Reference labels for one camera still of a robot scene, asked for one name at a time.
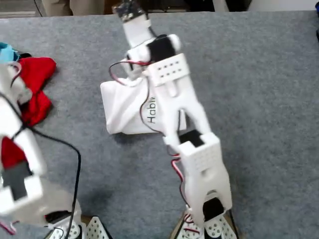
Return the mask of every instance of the blue cloth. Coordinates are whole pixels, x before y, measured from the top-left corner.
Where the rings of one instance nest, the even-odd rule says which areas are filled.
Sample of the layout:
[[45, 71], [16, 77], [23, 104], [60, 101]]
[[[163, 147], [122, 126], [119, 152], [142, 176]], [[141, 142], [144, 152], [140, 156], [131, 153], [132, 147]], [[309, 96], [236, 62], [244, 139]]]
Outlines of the blue cloth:
[[17, 61], [18, 59], [18, 53], [12, 48], [11, 45], [0, 42], [0, 63]]

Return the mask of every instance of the red fabric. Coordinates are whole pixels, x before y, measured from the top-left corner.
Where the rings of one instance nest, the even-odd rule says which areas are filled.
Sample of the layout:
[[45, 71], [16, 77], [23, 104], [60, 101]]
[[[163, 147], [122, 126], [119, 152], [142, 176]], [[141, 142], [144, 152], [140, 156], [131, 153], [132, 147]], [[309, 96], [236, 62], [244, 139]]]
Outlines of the red fabric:
[[22, 66], [20, 76], [33, 93], [31, 100], [21, 108], [22, 118], [33, 126], [44, 120], [51, 108], [51, 101], [42, 91], [42, 87], [53, 75], [56, 63], [48, 57], [23, 58], [19, 63]]
[[2, 138], [0, 144], [0, 159], [5, 170], [26, 161], [24, 152], [8, 137]]

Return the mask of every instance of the table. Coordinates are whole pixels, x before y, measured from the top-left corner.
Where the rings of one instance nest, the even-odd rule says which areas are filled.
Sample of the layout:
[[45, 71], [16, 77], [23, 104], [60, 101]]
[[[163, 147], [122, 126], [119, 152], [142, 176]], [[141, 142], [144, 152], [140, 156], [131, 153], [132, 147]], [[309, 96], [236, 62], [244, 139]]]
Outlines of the table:
[[[245, 239], [316, 239], [319, 232], [319, 26], [314, 11], [151, 15], [176, 33], [229, 171]], [[115, 239], [165, 239], [184, 204], [160, 135], [106, 132], [100, 83], [128, 48], [115, 16], [0, 20], [0, 39], [58, 70], [53, 110], [38, 127], [79, 147], [78, 199]], [[38, 139], [47, 177], [73, 191], [77, 158]], [[46, 229], [18, 225], [21, 239]], [[8, 239], [2, 231], [0, 238]]]

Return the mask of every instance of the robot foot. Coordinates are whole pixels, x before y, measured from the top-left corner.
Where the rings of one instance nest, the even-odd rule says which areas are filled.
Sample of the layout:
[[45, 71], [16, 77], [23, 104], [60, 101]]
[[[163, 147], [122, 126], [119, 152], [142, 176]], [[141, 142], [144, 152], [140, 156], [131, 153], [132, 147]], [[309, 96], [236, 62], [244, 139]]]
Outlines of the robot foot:
[[[45, 239], [66, 239], [66, 231], [55, 228]], [[98, 217], [82, 217], [80, 225], [73, 224], [69, 239], [112, 239]]]
[[170, 239], [238, 239], [226, 217], [223, 215], [205, 222], [204, 232], [197, 233], [196, 231], [200, 232], [201, 229], [194, 223], [187, 223], [189, 220], [185, 220], [183, 216]]

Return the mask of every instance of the white cloth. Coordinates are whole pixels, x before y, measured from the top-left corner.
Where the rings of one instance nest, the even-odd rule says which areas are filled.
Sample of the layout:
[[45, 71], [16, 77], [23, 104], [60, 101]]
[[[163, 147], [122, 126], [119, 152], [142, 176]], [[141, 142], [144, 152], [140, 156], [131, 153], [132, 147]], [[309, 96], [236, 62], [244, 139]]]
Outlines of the white cloth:
[[[115, 81], [101, 84], [101, 93], [106, 116], [106, 128], [110, 134], [153, 133], [141, 120], [140, 107], [147, 97], [147, 82], [127, 87]], [[151, 128], [162, 131], [160, 110], [150, 89], [150, 95], [142, 109], [144, 122]], [[185, 113], [181, 111], [180, 129], [186, 129]]]

